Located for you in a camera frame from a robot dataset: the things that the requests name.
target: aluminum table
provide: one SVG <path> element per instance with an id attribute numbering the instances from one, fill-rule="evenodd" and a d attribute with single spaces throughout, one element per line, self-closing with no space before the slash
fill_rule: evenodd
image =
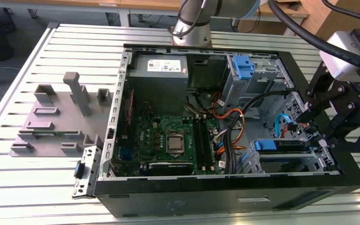
<path id="1" fill-rule="evenodd" d="M 360 224 L 360 189 L 295 211 L 116 219 L 97 199 L 71 199 L 77 158 L 9 157 L 37 85 L 68 91 L 63 75 L 76 71 L 89 92 L 115 92 L 124 43 L 169 45 L 171 38 L 163 29 L 60 24 L 45 30 L 0 102 L 0 224 Z M 320 62 L 317 49 L 297 37 L 212 32 L 212 43 L 217 48 L 289 51 L 308 79 Z M 359 134 L 352 132 L 351 139 Z M 355 160 L 360 166 L 360 154 Z"/>

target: black cable hose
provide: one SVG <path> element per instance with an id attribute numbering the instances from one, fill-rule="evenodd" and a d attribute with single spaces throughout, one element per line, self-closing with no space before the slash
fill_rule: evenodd
<path id="1" fill-rule="evenodd" d="M 243 106 L 241 108 L 241 111 L 243 111 L 243 114 L 245 114 L 245 112 L 249 110 L 249 108 L 253 106 L 253 104 L 261 99 L 261 98 L 265 98 L 267 96 L 272 96 L 272 95 L 288 95 L 292 91 L 295 90 L 276 90 L 276 91 L 271 91 L 271 92 L 267 92 L 264 94 L 260 94 L 257 96 L 255 96 L 249 101 L 248 103 Z M 236 114 L 236 116 L 233 117 L 232 119 L 232 122 L 231 122 L 231 125 L 229 127 L 233 128 L 235 125 L 236 125 L 236 121 L 240 119 L 239 117 L 239 113 Z"/>
<path id="2" fill-rule="evenodd" d="M 337 57 L 339 59 L 344 60 L 349 64 L 355 65 L 360 68 L 360 56 L 340 49 L 339 47 L 333 46 L 332 44 L 327 43 L 313 34 L 311 34 L 283 12 L 280 7 L 277 6 L 275 0 L 268 0 L 268 6 L 273 11 L 273 14 L 279 18 L 279 20 L 288 26 L 288 28 L 316 48 L 324 51 L 327 54 Z"/>
<path id="3" fill-rule="evenodd" d="M 227 146 L 227 132 L 223 135 L 223 143 L 224 143 L 224 153 L 225 153 L 225 168 L 224 174 L 229 174 L 229 167 L 231 167 L 231 155 L 229 155 L 229 148 Z"/>
<path id="4" fill-rule="evenodd" d="M 360 19 L 360 14 L 359 13 L 352 12 L 352 11 L 349 11 L 347 9 L 343 9 L 340 7 L 332 5 L 328 0 L 321 0 L 321 2 L 331 10 L 336 11 L 337 13 L 343 13 L 343 14 L 345 14 L 348 16 L 352 16 L 352 17 Z"/>
<path id="5" fill-rule="evenodd" d="M 227 167 L 227 164 L 229 164 L 227 174 L 235 174 L 236 173 L 236 167 L 235 167 L 236 153 L 235 153 L 235 149 L 231 143 L 231 127 L 227 128 L 227 131 L 224 134 L 224 152 L 225 152 L 225 159 L 227 159 L 225 167 Z"/>

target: table leg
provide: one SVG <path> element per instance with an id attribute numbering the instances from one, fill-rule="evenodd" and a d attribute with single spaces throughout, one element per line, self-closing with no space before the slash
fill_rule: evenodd
<path id="1" fill-rule="evenodd" d="M 131 27 L 129 10 L 127 8 L 119 8 L 119 16 L 121 27 Z"/>
<path id="2" fill-rule="evenodd" d="M 303 18 L 303 17 L 292 17 L 292 20 L 293 20 L 299 25 L 301 25 L 301 23 L 303 23 L 303 21 L 304 21 L 304 18 Z M 285 32 L 284 32 L 284 36 L 293 36 L 293 35 L 295 35 L 293 31 L 292 31 L 289 28 L 287 28 L 287 29 L 285 29 Z"/>
<path id="3" fill-rule="evenodd" d="M 29 13 L 29 15 L 31 15 L 31 18 L 36 18 L 37 17 L 37 9 L 27 9 L 27 11 L 28 11 L 28 13 Z"/>

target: sticker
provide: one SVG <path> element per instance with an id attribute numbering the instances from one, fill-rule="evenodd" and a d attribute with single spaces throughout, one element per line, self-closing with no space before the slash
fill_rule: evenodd
<path id="1" fill-rule="evenodd" d="M 224 101 L 221 101 L 220 99 L 217 99 L 217 104 L 219 104 L 220 106 L 224 106 Z"/>
<path id="2" fill-rule="evenodd" d="M 181 61 L 148 60 L 148 72 L 181 72 Z"/>
<path id="3" fill-rule="evenodd" d="M 100 6 L 111 6 L 111 7 L 116 7 L 116 4 L 105 4 L 105 3 L 99 3 Z"/>
<path id="4" fill-rule="evenodd" d="M 224 161 L 219 161 L 219 167 L 225 168 L 225 162 Z"/>

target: black cable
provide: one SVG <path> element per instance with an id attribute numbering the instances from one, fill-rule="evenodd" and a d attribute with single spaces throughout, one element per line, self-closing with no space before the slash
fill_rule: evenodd
<path id="1" fill-rule="evenodd" d="M 229 127 L 227 128 L 227 131 L 224 133 L 223 136 L 223 143 L 224 143 L 224 153 L 225 153 L 225 170 L 224 173 L 225 174 L 232 174 L 235 173 L 235 167 L 233 167 L 233 163 L 235 163 L 235 150 L 231 144 L 231 129 Z"/>
<path id="2" fill-rule="evenodd" d="M 143 17 L 140 17 L 137 14 L 135 14 L 136 15 L 136 17 L 140 19 L 140 20 L 143 20 L 143 18 L 149 18 L 151 16 L 152 16 L 152 14 L 149 14 L 148 16 L 144 16 L 143 15 Z"/>
<path id="3" fill-rule="evenodd" d="M 255 23 L 253 23 L 253 27 L 245 33 L 251 33 L 252 31 L 255 31 L 255 29 L 257 28 L 259 24 L 260 24 L 260 7 L 257 7 L 257 17 L 256 17 L 256 20 L 255 20 Z"/>
<path id="4" fill-rule="evenodd" d="M 227 163 L 229 163 L 229 174 L 236 173 L 236 152 L 231 142 L 231 131 L 232 129 L 228 127 L 224 135 L 224 151 L 229 153 L 229 159 Z"/>
<path id="5" fill-rule="evenodd" d="M 223 135 L 223 144 L 224 144 L 224 154 L 225 154 L 225 168 L 224 168 L 224 174 L 229 174 L 231 170 L 231 154 L 229 154 L 229 148 L 227 146 L 227 132 Z"/>
<path id="6" fill-rule="evenodd" d="M 248 103 L 243 106 L 243 114 L 245 114 L 245 112 L 249 110 L 249 108 L 255 105 L 255 103 L 257 101 L 260 101 L 263 98 L 265 98 L 267 96 L 272 96 L 272 95 L 288 95 L 293 90 L 276 90 L 276 91 L 271 91 L 267 92 L 264 94 L 260 94 L 257 96 L 255 96 Z M 236 125 L 236 121 L 240 119 L 239 117 L 239 113 L 236 114 L 236 117 L 233 117 L 232 121 L 231 121 L 231 125 L 229 127 L 232 128 Z"/>
<path id="7" fill-rule="evenodd" d="M 156 22 L 156 23 L 153 23 L 152 25 L 149 25 L 149 28 L 152 28 L 152 27 L 153 27 L 156 24 L 159 24 L 159 21 L 160 21 L 161 17 L 163 17 L 163 15 L 160 16 L 160 18 L 159 18 L 157 22 Z"/>
<path id="8" fill-rule="evenodd" d="M 181 4 L 180 11 L 179 11 L 179 16 L 180 16 L 180 13 L 181 13 L 181 11 L 183 11 L 183 7 L 184 7 L 184 5 L 185 5 L 187 2 L 188 2 L 188 0 L 185 0 L 185 1 L 183 2 L 183 4 Z M 168 32 L 169 32 L 175 37 L 183 37 L 183 36 L 185 36 L 187 34 L 191 33 L 191 31 L 193 30 L 193 28 L 195 28 L 195 26 L 196 26 L 196 22 L 197 22 L 199 17 L 200 17 L 200 15 L 201 15 L 201 13 L 203 13 L 203 10 L 204 10 L 204 8 L 200 7 L 200 10 L 199 10 L 199 12 L 197 12 L 196 19 L 195 19 L 195 21 L 193 21 L 191 27 L 188 28 L 188 30 L 185 30 L 184 32 L 180 32 L 180 33 L 175 34 L 175 33 L 172 32 L 172 30 L 171 30 L 169 28 L 167 28 Z"/>
<path id="9" fill-rule="evenodd" d="M 196 101 L 199 107 L 203 109 L 203 111 L 208 112 L 208 110 L 212 109 L 212 108 L 208 108 L 208 109 L 207 109 L 207 108 L 204 107 L 204 105 L 203 105 L 203 103 L 201 103 L 201 101 L 200 101 L 200 99 L 199 99 L 199 93 L 195 93 L 195 101 Z"/>
<path id="10" fill-rule="evenodd" d="M 352 12 L 352 11 L 349 11 L 347 9 L 343 9 L 340 7 L 332 5 L 328 0 L 321 0 L 321 2 L 331 10 L 360 19 L 360 14 L 359 13 Z"/>
<path id="11" fill-rule="evenodd" d="M 319 48 L 327 54 L 337 57 L 339 59 L 344 60 L 347 63 L 355 65 L 360 68 L 360 56 L 345 51 L 344 49 L 333 46 L 332 44 L 327 43 L 313 34 L 311 34 L 283 12 L 280 7 L 277 6 L 275 0 L 268 0 L 268 6 L 280 19 L 280 21 L 288 26 L 288 28 L 316 48 Z"/>

